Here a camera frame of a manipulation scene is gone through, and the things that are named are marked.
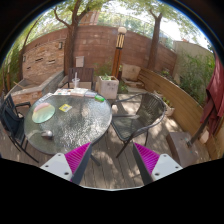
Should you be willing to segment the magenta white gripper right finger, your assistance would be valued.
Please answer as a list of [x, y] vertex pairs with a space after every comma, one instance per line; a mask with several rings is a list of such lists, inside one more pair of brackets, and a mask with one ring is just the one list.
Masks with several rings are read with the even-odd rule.
[[133, 144], [133, 155], [145, 185], [182, 169], [168, 154], [157, 154], [137, 143]]

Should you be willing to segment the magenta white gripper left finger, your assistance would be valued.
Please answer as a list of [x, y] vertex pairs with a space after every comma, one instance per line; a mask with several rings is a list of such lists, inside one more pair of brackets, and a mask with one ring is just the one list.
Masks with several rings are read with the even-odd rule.
[[91, 152], [91, 143], [87, 143], [66, 154], [57, 153], [42, 165], [41, 169], [79, 185]]

